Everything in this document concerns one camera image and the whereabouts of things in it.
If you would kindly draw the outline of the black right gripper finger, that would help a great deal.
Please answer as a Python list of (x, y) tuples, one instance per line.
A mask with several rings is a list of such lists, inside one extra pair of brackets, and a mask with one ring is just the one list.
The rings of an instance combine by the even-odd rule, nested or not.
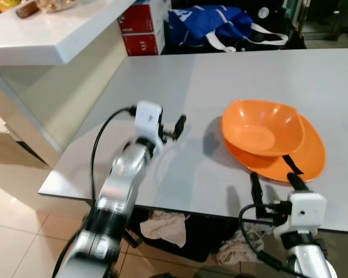
[(259, 175), (256, 172), (250, 173), (251, 196), (253, 203), (263, 203), (263, 189)]
[(301, 177), (295, 173), (287, 174), (288, 182), (293, 187), (293, 193), (309, 193), (310, 189)]

